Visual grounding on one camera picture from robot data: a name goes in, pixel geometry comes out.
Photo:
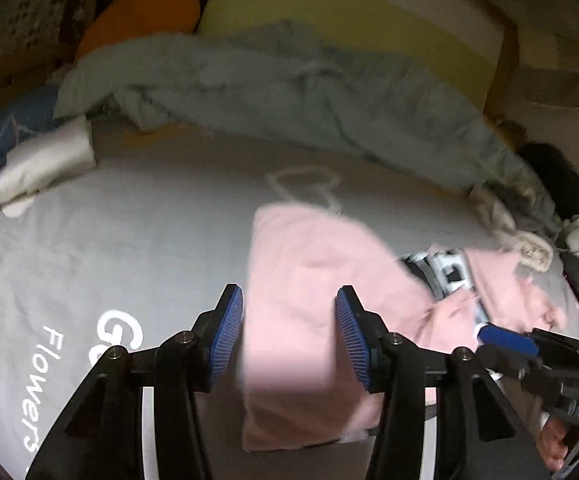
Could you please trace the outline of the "person's right hand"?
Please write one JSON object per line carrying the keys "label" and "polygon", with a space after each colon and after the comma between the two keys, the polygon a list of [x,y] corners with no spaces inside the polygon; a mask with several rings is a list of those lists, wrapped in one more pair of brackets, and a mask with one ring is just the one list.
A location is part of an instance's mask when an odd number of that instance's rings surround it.
{"label": "person's right hand", "polygon": [[537,450],[550,472],[556,472],[564,466],[568,448],[565,437],[569,427],[554,416],[550,416],[537,437]]}

